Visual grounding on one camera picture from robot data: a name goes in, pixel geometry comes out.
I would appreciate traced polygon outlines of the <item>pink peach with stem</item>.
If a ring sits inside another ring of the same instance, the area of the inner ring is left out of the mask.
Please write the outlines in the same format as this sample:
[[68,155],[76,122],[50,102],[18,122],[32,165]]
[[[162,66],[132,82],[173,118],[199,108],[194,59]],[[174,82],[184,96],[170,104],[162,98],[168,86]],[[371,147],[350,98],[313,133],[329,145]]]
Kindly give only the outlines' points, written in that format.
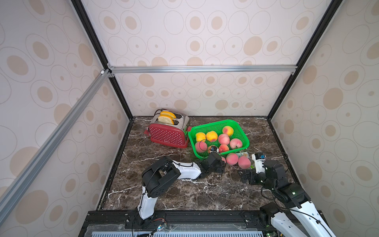
[[198,141],[195,143],[195,150],[198,154],[207,152],[208,146],[205,141]]

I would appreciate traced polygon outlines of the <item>yellow orange peach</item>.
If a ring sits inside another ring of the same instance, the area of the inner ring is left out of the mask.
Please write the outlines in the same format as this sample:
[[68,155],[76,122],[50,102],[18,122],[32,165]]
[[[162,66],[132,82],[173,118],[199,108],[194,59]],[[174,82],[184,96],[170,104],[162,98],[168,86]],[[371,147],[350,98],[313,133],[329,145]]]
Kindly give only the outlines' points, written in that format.
[[231,137],[234,134],[234,129],[231,126],[224,126],[222,129],[222,133]]

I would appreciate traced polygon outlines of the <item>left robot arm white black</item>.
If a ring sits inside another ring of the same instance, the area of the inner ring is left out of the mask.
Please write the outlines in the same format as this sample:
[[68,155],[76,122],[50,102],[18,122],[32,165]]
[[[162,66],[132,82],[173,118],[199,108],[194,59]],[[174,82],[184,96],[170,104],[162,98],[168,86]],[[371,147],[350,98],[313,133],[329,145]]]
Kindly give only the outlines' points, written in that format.
[[169,156],[161,157],[142,172],[142,196],[137,206],[140,219],[146,220],[154,215],[158,197],[178,179],[203,179],[212,173],[224,173],[225,167],[226,160],[217,152],[191,163],[175,161]]

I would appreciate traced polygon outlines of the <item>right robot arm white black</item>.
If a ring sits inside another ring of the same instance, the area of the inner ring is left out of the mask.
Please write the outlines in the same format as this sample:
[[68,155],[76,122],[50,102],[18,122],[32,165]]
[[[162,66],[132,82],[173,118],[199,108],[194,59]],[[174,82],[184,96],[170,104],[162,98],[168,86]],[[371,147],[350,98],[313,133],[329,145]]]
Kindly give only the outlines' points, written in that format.
[[260,222],[272,226],[286,237],[305,237],[287,217],[284,210],[293,214],[311,237],[334,237],[309,195],[297,183],[290,183],[284,166],[277,161],[255,160],[254,169],[238,171],[241,181],[261,185],[271,191],[273,201],[260,207]]

